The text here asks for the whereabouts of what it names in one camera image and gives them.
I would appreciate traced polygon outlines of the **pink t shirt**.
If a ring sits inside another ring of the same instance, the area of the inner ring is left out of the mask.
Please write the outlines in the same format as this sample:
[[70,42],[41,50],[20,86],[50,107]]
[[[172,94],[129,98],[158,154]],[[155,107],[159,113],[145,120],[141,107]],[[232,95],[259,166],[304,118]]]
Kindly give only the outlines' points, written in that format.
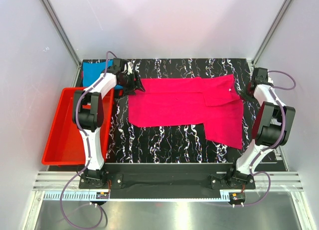
[[242,148],[243,101],[234,75],[142,79],[145,92],[128,99],[128,121],[137,127],[204,126],[206,140]]

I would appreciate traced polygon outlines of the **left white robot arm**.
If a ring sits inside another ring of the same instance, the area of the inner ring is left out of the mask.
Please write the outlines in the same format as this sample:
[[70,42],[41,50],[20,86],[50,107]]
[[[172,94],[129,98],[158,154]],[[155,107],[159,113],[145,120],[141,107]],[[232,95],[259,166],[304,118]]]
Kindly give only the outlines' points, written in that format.
[[124,95],[134,95],[136,90],[145,91],[139,73],[127,60],[114,58],[111,66],[106,66],[90,86],[76,90],[73,97],[72,121],[82,137],[85,167],[78,175],[97,188],[107,184],[107,175],[103,170],[100,130],[104,122],[103,98],[116,86],[121,86]]

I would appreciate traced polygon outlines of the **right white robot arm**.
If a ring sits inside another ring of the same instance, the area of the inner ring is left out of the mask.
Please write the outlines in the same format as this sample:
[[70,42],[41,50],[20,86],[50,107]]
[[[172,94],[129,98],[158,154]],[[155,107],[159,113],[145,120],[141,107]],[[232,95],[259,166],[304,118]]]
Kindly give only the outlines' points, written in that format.
[[[275,86],[269,79],[269,73],[280,73],[289,77],[293,86]],[[296,110],[283,103],[275,90],[290,91],[295,89],[296,85],[295,79],[283,71],[254,68],[244,96],[257,100],[260,110],[252,128],[250,145],[224,178],[224,182],[230,188],[236,189],[253,183],[253,177],[258,174],[255,169],[264,157],[287,143]]]

